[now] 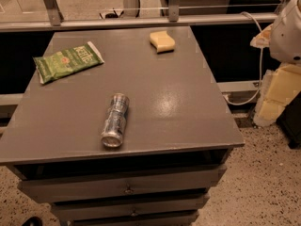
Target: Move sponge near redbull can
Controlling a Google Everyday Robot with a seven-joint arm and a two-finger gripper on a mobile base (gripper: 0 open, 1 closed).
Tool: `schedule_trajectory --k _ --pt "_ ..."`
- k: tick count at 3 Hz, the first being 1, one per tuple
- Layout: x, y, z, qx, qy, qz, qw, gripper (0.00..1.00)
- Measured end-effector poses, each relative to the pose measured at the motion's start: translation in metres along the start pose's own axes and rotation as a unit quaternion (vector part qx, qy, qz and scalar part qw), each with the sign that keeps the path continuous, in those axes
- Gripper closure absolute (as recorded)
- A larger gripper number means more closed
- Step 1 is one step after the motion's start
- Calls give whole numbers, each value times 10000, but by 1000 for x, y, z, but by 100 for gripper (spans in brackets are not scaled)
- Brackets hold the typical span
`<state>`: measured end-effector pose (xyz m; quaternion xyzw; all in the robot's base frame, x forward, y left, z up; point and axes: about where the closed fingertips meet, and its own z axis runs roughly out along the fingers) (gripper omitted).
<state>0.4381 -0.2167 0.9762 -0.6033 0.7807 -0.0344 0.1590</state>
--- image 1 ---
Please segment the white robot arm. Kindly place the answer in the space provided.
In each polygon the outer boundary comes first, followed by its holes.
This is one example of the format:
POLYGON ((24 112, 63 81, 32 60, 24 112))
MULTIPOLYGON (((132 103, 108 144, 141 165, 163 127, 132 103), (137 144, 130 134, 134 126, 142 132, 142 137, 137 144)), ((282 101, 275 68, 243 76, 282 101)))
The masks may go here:
POLYGON ((269 126, 301 91, 301 0, 290 0, 250 45, 268 47, 270 57, 280 62, 275 71, 268 70, 263 76, 255 106, 255 124, 269 126))

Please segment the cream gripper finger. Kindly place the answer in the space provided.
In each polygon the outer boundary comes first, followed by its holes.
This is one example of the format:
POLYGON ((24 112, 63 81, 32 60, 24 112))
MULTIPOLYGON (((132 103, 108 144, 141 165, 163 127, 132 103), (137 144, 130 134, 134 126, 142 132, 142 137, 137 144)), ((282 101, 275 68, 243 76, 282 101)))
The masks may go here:
POLYGON ((255 106, 254 123, 260 127, 273 124, 300 92, 300 64, 281 63, 275 71, 267 70, 255 106))
POLYGON ((270 45, 270 35, 271 35, 272 26, 269 24, 266 26, 262 32, 255 36, 250 45, 255 48, 267 48, 270 45))

